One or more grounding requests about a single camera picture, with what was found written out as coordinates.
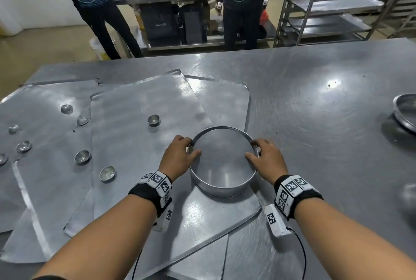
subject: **orange object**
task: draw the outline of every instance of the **orange object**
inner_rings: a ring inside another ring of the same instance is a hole
[[[263,10],[260,16],[260,25],[263,26],[267,20],[269,20],[269,15],[267,14],[266,10]]]

